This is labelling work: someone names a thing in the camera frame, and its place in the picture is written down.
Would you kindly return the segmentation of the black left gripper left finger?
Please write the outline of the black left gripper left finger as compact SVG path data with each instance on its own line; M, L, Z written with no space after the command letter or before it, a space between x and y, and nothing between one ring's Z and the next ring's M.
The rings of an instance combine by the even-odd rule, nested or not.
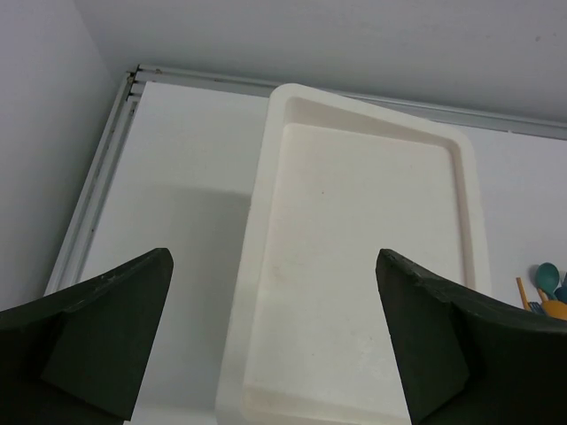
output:
M123 424L173 274L166 248L1 313L3 424Z

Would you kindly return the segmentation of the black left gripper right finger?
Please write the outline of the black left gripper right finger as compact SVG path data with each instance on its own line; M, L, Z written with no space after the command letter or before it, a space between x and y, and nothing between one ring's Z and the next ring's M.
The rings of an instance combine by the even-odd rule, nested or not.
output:
M564 424L566 323L382 249L379 296L414 424Z

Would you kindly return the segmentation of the orange plastic spoon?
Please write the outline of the orange plastic spoon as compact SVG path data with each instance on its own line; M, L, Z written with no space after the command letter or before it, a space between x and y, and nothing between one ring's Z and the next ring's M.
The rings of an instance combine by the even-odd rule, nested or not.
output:
M537 288L541 299L541 307L545 314L562 321L567 321L567 305L562 301L552 298L544 290Z

